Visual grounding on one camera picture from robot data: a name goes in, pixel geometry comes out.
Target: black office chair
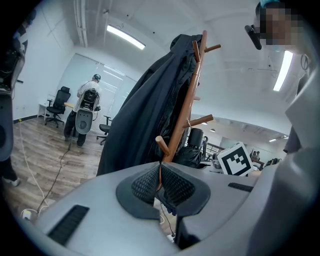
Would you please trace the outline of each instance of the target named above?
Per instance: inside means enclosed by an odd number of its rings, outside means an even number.
[[[104,132],[104,135],[107,135],[109,133],[110,130],[110,125],[108,125],[109,121],[112,122],[112,120],[110,120],[111,117],[104,115],[104,117],[106,117],[106,124],[101,123],[99,125],[99,129],[101,131]],[[100,142],[100,145],[102,146],[102,143],[104,143],[107,139],[107,136],[97,136],[96,139],[99,138],[103,138],[103,140]]]
[[[50,113],[52,113],[53,117],[49,117],[49,118],[45,119],[45,123],[44,123],[45,126],[49,122],[55,122],[57,128],[59,127],[58,122],[62,123],[62,125],[65,124],[65,122],[63,122],[61,120],[61,117],[59,116],[59,114],[65,113],[66,106],[64,104],[65,104],[65,102],[68,101],[68,99],[70,98],[70,95],[71,95],[69,93],[69,90],[70,90],[70,88],[62,86],[61,89],[58,90],[58,92],[56,93],[54,103],[52,106],[50,106],[50,103],[52,100],[48,100],[49,106],[46,107],[46,110],[49,111]]]

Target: white shirt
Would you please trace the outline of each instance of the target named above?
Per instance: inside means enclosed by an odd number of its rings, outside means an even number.
[[[100,88],[99,84],[97,84],[94,81],[88,81],[85,84],[83,84],[82,86],[80,86],[78,92],[77,92],[77,96],[78,96],[78,101],[76,102],[76,105],[74,106],[74,108],[72,109],[74,112],[78,112],[79,108],[80,108],[80,104],[83,98],[83,94],[86,90],[88,89],[95,89],[95,91],[98,93],[99,97],[97,97],[95,99],[94,102],[94,107],[93,109],[96,108],[96,106],[99,104],[99,99],[102,93],[102,89]]]

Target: wooden coat rack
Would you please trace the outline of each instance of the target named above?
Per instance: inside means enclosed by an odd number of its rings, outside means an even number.
[[[204,30],[202,33],[200,48],[198,48],[197,41],[192,42],[195,60],[196,60],[196,66],[195,66],[195,70],[192,74],[190,85],[189,85],[188,91],[186,93],[179,117],[176,122],[176,125],[174,127],[169,145],[168,146],[166,145],[165,141],[163,140],[163,138],[161,136],[157,136],[155,138],[156,143],[159,145],[161,150],[164,152],[164,157],[162,160],[163,162],[172,162],[185,128],[187,128],[189,126],[191,126],[191,127],[196,126],[196,125],[199,125],[204,122],[212,121],[214,119],[212,114],[210,114],[210,115],[206,115],[206,116],[203,116],[203,117],[195,119],[195,120],[188,121],[189,115],[191,113],[193,101],[200,100],[200,98],[196,97],[195,95],[196,95],[196,90],[197,90],[197,86],[198,86],[198,82],[199,82],[201,67],[204,62],[205,53],[208,53],[212,50],[215,50],[215,49],[218,49],[221,47],[221,45],[218,44],[218,45],[207,48],[206,47],[207,34],[208,34],[207,31]],[[160,186],[161,186],[161,169],[160,169],[159,188],[160,188]]]

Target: white shoe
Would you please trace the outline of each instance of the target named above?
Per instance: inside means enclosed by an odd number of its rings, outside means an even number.
[[[11,183],[12,186],[16,187],[20,184],[20,179],[17,178],[16,180],[11,180],[11,179],[6,179],[4,177],[2,177],[2,179],[6,182],[6,183]]]

